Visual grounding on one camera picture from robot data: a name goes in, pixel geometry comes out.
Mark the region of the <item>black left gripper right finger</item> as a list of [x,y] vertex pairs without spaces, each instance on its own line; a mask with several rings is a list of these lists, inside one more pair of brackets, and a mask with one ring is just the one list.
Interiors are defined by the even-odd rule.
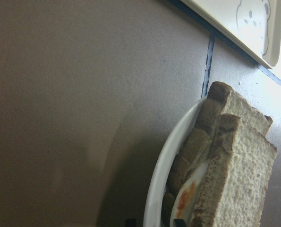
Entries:
[[183,219],[174,219],[174,227],[186,227],[186,223]]

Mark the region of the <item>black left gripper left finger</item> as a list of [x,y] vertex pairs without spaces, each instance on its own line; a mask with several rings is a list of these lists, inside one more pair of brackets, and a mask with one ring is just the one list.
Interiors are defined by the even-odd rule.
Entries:
[[136,219],[128,218],[125,220],[125,227],[136,227]]

